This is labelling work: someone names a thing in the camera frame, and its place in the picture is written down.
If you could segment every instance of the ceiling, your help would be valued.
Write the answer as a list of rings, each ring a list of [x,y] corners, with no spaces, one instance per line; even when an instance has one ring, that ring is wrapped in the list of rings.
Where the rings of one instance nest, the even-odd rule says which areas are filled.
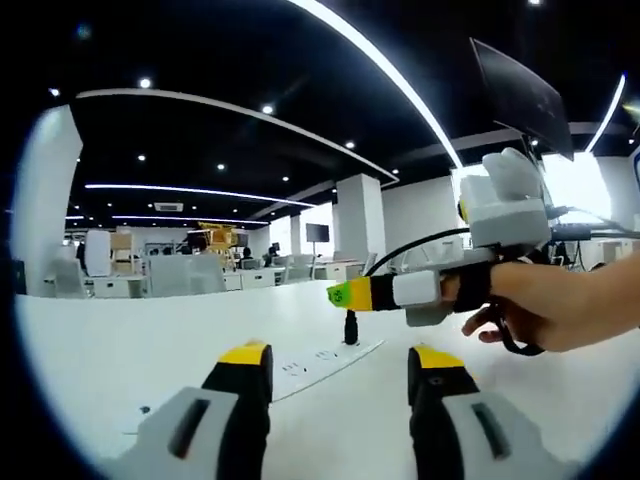
[[[546,79],[563,96],[569,121],[600,122],[623,71],[628,78],[623,101],[640,99],[631,1],[542,0],[538,7],[527,0],[324,3],[378,46],[451,139],[501,128],[486,108],[469,37],[513,56]],[[185,217],[259,221],[302,208],[284,206],[274,215],[256,215],[274,202],[87,190],[85,185],[92,183],[288,198],[327,182],[322,191],[302,199],[317,204],[334,199],[333,182],[353,174],[367,173],[382,183],[390,179],[344,149],[223,108],[153,96],[76,98],[86,91],[136,88],[141,78],[148,78],[152,89],[252,111],[272,105],[273,118],[336,145],[353,141],[355,154],[383,170],[401,168],[400,185],[446,175],[451,168],[444,154],[410,165],[397,163],[406,152],[439,143],[436,136],[369,58],[286,0],[84,2],[45,8],[39,12],[44,20],[34,24],[41,42],[35,43],[42,48],[34,47],[38,50],[30,57],[37,88],[30,105],[37,112],[70,103],[83,140],[68,215],[85,218],[70,221],[69,227],[123,223],[113,215],[167,215],[148,207],[154,202],[182,202],[180,215]],[[51,96],[49,88],[59,89],[60,96]],[[628,137],[637,121],[619,108],[612,122],[625,134],[605,135],[595,153],[630,153]],[[576,149],[588,140],[589,135],[575,136]],[[459,154],[471,164],[484,150]],[[138,160],[139,155],[145,160]],[[152,223],[183,224],[128,221]]]

